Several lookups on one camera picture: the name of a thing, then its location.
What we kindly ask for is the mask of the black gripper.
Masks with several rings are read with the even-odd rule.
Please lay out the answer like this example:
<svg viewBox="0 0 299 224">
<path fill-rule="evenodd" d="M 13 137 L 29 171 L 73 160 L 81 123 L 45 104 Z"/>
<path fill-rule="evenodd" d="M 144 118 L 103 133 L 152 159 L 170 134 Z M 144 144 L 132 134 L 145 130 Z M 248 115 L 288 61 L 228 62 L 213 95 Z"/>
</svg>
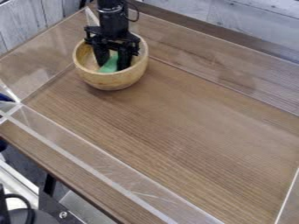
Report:
<svg viewBox="0 0 299 224">
<path fill-rule="evenodd" d="M 109 50 L 117 49 L 117 70 L 130 67 L 132 55 L 140 51 L 140 38 L 129 31 L 120 32 L 116 36 L 106 35 L 98 26 L 85 26 L 85 42 L 93 47 L 97 65 L 101 67 L 109 59 Z"/>
</svg>

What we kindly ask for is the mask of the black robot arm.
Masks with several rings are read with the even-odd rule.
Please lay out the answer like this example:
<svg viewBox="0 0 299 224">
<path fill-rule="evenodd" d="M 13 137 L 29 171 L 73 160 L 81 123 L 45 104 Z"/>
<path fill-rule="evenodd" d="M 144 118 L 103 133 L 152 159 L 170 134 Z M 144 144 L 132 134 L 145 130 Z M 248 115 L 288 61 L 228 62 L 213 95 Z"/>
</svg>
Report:
<svg viewBox="0 0 299 224">
<path fill-rule="evenodd" d="M 109 60 L 109 52 L 116 51 L 116 70 L 121 71 L 130 67 L 140 49 L 140 38 L 128 30 L 126 0 L 97 0 L 97 18 L 98 25 L 83 27 L 83 41 L 91 47 L 99 67 Z"/>
</svg>

